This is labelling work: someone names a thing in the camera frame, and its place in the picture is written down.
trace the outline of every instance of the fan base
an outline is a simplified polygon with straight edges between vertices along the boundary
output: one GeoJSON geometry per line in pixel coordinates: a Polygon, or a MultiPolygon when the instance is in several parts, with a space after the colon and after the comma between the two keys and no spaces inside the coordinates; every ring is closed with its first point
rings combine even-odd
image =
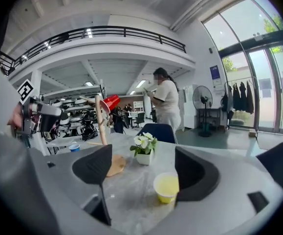
{"type": "Polygon", "coordinates": [[[200,132],[199,132],[199,136],[204,137],[204,138],[208,138],[208,137],[210,137],[211,135],[212,135],[212,133],[211,133],[211,132],[208,132],[208,131],[200,131],[200,132]]]}

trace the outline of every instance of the electric fan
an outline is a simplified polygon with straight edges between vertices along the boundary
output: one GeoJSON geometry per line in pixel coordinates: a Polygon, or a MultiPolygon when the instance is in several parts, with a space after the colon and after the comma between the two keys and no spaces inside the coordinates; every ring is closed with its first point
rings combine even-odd
{"type": "Polygon", "coordinates": [[[206,109],[212,107],[212,104],[213,104],[212,94],[207,87],[203,85],[198,86],[196,87],[194,91],[192,101],[194,103],[196,110],[198,111],[198,114],[199,114],[200,109],[204,109],[204,114],[203,114],[204,124],[202,125],[202,131],[199,132],[199,136],[207,138],[211,136],[211,132],[207,130],[207,124],[206,124],[207,111],[206,109]]]}

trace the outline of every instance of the plastic cup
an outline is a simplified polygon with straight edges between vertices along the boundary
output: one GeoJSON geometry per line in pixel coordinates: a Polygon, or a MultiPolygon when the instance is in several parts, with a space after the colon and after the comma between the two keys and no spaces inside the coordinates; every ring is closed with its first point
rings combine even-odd
{"type": "Polygon", "coordinates": [[[80,150],[80,145],[79,144],[72,144],[69,149],[71,152],[74,152],[74,151],[79,151],[80,150]]]}
{"type": "Polygon", "coordinates": [[[120,102],[118,95],[110,96],[100,101],[100,106],[109,114],[120,102]]]}
{"type": "Polygon", "coordinates": [[[176,199],[179,192],[178,175],[172,172],[161,173],[154,179],[153,187],[159,200],[169,204],[176,199]]]}

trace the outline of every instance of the red cup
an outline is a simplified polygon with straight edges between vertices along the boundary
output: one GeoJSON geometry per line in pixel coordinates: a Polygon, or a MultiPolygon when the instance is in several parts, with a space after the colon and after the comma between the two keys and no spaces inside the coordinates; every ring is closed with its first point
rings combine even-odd
{"type": "Polygon", "coordinates": [[[107,97],[104,100],[100,100],[100,106],[108,113],[110,114],[111,110],[113,110],[118,103],[120,102],[120,98],[118,95],[113,95],[110,97],[107,97]]]}

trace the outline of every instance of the dark coat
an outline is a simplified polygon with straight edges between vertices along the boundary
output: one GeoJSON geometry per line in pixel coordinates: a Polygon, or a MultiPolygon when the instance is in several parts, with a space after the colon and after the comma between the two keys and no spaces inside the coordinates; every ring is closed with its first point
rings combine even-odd
{"type": "Polygon", "coordinates": [[[249,82],[247,82],[247,110],[246,112],[250,114],[254,113],[253,96],[252,96],[251,87],[249,85],[249,82]]]}
{"type": "Polygon", "coordinates": [[[245,94],[245,85],[243,82],[240,83],[240,110],[246,111],[247,110],[247,96],[245,94]]]}
{"type": "Polygon", "coordinates": [[[236,111],[240,111],[240,93],[237,84],[234,84],[233,88],[234,88],[233,91],[234,109],[236,111]]]}

